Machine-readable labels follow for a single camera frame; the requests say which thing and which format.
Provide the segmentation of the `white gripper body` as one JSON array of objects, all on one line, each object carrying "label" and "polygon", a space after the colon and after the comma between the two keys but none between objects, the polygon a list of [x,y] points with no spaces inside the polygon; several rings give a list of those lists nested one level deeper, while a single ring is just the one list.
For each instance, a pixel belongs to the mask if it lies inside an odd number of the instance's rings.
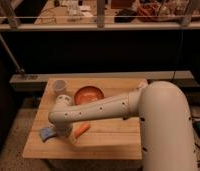
[{"label": "white gripper body", "polygon": [[59,131],[58,135],[61,139],[63,139],[65,142],[68,142],[69,144],[75,145],[77,142],[71,130]]}]

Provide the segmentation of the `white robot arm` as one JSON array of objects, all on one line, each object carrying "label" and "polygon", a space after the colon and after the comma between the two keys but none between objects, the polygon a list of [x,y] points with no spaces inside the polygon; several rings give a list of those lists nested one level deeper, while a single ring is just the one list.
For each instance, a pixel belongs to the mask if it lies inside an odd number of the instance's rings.
[{"label": "white robot arm", "polygon": [[198,171],[189,105],[170,82],[144,83],[133,91],[76,106],[61,95],[48,119],[66,130],[73,122],[134,116],[140,119],[143,171]]}]

